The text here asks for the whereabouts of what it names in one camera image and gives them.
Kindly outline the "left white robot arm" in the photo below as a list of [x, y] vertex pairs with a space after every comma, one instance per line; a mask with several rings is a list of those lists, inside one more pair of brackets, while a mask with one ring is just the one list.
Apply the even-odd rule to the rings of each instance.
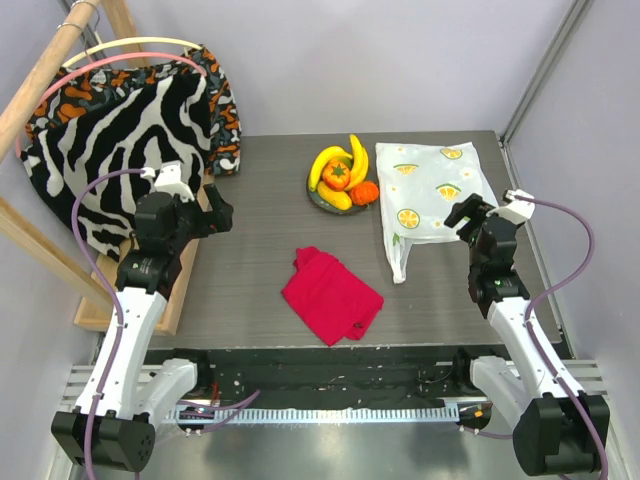
[[149, 193], [136, 204], [135, 245], [117, 270], [115, 303], [104, 344], [70, 412], [58, 412], [51, 432], [70, 460], [95, 478], [96, 467], [140, 474], [163, 419], [185, 396], [205, 397], [213, 373], [205, 353], [177, 349], [145, 386], [139, 376], [158, 321], [193, 241], [232, 228], [233, 208], [217, 188], [203, 188], [210, 210], [177, 194]]

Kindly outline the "white lemon-print plastic bag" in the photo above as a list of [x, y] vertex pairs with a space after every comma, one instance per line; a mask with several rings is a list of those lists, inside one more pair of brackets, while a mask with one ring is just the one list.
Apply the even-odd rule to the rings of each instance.
[[471, 194], [491, 205], [496, 196], [471, 142], [433, 146], [378, 143], [375, 146], [383, 241], [392, 281], [406, 281], [411, 247], [458, 239], [444, 225], [452, 206]]

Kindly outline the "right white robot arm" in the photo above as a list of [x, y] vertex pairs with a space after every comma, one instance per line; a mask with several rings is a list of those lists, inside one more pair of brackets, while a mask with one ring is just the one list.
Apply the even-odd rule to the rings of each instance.
[[563, 364], [535, 314], [545, 293], [531, 297], [514, 267], [516, 234], [540, 200], [508, 190], [494, 207], [472, 194], [445, 220], [469, 247], [468, 291], [511, 357], [466, 360], [451, 371], [457, 391], [479, 390], [512, 429], [521, 469], [529, 476], [609, 475], [606, 441], [610, 410], [589, 394]]

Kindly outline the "small orange pumpkin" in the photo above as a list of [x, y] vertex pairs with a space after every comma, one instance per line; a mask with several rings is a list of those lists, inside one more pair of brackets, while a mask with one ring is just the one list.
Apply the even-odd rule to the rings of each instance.
[[349, 197], [354, 205], [366, 206], [379, 198], [379, 187], [373, 181], [363, 181], [349, 191]]

